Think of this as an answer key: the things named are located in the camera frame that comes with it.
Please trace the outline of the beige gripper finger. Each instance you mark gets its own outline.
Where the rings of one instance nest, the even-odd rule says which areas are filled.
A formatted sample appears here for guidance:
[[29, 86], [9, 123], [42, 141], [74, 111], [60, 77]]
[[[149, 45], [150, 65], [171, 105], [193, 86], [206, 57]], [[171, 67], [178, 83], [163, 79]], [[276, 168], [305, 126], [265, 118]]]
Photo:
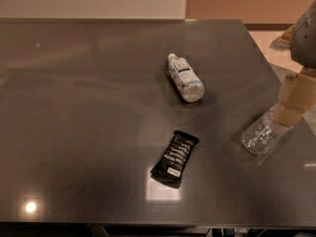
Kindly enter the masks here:
[[273, 110], [274, 120], [282, 126], [296, 126], [315, 105], [316, 69], [303, 67], [299, 73], [285, 75]]

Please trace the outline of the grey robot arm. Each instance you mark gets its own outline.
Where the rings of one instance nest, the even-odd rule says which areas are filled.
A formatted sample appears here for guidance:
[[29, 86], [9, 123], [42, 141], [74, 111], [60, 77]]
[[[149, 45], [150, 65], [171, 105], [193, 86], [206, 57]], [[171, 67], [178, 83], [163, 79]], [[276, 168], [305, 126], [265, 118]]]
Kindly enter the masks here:
[[316, 104], [316, 1], [293, 28], [290, 54], [302, 69], [285, 76], [273, 110], [276, 123], [288, 127], [295, 126]]

